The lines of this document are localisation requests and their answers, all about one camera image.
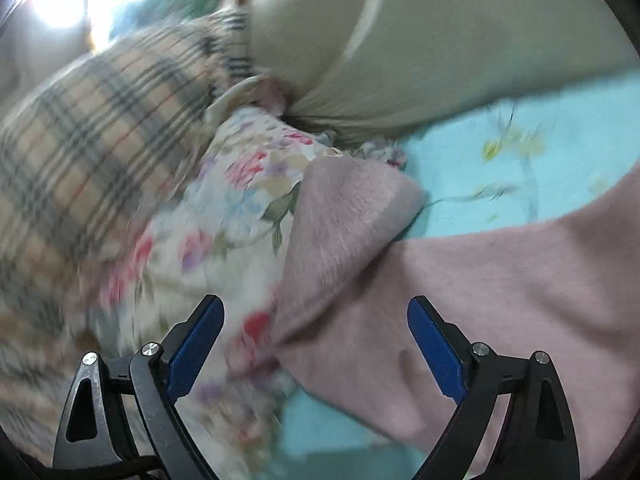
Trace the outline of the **mauve fleece sweater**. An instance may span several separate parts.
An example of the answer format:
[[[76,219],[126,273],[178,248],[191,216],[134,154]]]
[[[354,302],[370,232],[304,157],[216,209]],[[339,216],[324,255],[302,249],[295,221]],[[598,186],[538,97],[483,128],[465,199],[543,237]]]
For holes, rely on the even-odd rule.
[[[416,296],[507,356],[548,352],[585,479],[639,474],[639,174],[578,211],[520,228],[402,240],[424,196],[373,160],[304,172],[282,280],[244,375],[278,362],[310,393],[429,451],[454,404],[407,325]]]

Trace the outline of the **floral print small pillow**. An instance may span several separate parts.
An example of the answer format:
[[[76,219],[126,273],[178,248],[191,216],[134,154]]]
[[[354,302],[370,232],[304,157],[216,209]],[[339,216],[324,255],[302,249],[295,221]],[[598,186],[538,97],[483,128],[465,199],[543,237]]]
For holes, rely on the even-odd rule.
[[[290,237],[299,183],[328,136],[285,125],[256,106],[216,131],[198,176],[158,208],[101,284],[90,326],[108,356],[162,340],[206,295],[224,303],[224,328],[191,392],[178,401],[192,439],[219,477],[248,479],[268,462],[279,412],[293,390],[276,370],[244,376]]]

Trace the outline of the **turquoise floral bed sheet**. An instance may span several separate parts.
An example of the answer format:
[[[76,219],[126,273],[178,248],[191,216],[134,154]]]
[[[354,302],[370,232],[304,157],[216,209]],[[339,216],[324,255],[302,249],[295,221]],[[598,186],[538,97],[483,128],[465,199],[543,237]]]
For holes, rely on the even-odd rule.
[[[639,173],[639,76],[502,101],[406,143],[424,199],[402,240],[520,228],[588,206]]]

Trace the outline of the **plaid beige blanket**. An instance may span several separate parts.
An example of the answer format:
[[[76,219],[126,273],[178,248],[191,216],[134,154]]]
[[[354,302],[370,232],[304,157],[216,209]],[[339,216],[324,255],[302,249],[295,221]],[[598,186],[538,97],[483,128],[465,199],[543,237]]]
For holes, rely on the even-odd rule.
[[[47,82],[1,125],[1,427],[51,459],[96,281],[250,74],[248,17],[153,27]]]

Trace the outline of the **green striped pillow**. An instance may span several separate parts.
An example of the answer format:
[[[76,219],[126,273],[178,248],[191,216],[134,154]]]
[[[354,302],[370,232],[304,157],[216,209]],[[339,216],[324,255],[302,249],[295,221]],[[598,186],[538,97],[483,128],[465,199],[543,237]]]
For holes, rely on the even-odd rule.
[[[250,52],[344,144],[639,63],[605,0],[250,0]]]

